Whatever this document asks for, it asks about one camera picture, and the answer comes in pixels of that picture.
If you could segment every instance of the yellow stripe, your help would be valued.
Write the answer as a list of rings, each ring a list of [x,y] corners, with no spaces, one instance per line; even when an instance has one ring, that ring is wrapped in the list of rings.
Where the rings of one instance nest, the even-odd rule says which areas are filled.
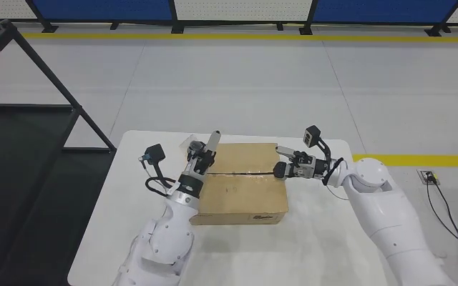
[[[140,39],[140,40],[274,40],[274,41],[394,41],[456,43],[458,37],[437,36],[330,36],[287,34],[77,34],[23,33],[29,39]]]
[[[353,160],[374,158],[386,166],[428,166],[428,167],[458,167],[458,155],[382,155],[355,154]]]

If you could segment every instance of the floor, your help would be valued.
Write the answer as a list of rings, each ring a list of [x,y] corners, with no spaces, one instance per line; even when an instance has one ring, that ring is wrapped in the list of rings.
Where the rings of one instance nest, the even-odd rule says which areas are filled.
[[[26,24],[21,31],[39,31]],[[59,33],[108,33],[61,25]],[[451,36],[458,30],[452,29]],[[169,33],[121,26],[116,33]],[[185,33],[275,34],[272,27]],[[284,33],[297,34],[297,26]],[[424,36],[420,28],[318,27],[314,34]],[[316,124],[354,154],[458,153],[458,43],[30,39],[115,145],[131,129],[302,137]],[[0,53],[1,103],[65,103],[22,50]],[[67,145],[103,146],[85,122]],[[433,253],[458,282],[458,240],[437,221],[416,167],[391,167]],[[435,168],[458,220],[455,168]],[[439,215],[447,217],[433,192]]]

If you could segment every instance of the blue panel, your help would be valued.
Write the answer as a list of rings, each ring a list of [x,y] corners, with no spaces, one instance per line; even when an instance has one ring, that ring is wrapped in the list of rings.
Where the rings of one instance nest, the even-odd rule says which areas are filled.
[[[314,21],[437,23],[456,0],[318,0]]]
[[[35,0],[45,19],[171,20],[168,0]]]

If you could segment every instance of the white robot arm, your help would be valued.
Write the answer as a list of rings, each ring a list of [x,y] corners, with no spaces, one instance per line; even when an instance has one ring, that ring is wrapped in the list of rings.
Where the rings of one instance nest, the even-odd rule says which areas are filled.
[[[277,153],[291,163],[277,163],[277,178],[314,178],[333,187],[343,186],[364,232],[383,253],[400,285],[456,286],[429,250],[414,207],[383,163],[372,158],[358,162],[331,159],[315,126],[306,130],[304,143],[317,145],[326,160],[278,147]]]
[[[189,219],[198,213],[200,190],[208,168],[215,161],[220,137],[220,132],[215,131],[207,144],[191,142],[185,171],[173,186],[167,183],[173,180],[164,178],[157,164],[165,158],[160,145],[153,146],[154,154],[140,157],[142,163],[143,160],[155,163],[158,177],[151,179],[169,187],[166,193],[148,187],[165,197],[166,208],[159,220],[149,221],[134,239],[113,285],[176,286],[180,283],[194,240]]]

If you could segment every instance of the electrical outlet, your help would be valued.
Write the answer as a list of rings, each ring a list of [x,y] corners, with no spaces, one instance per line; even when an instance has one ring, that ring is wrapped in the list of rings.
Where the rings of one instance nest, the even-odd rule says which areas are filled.
[[[441,184],[441,182],[439,182],[439,178],[438,178],[438,176],[437,176],[437,174],[436,174],[436,172],[434,170],[418,169],[416,172],[420,176],[420,180],[422,181],[423,184],[428,184],[430,186],[434,185],[433,182],[428,182],[428,179],[427,179],[428,178],[428,175],[427,175],[428,172],[431,172],[432,175],[436,178],[437,185]]]

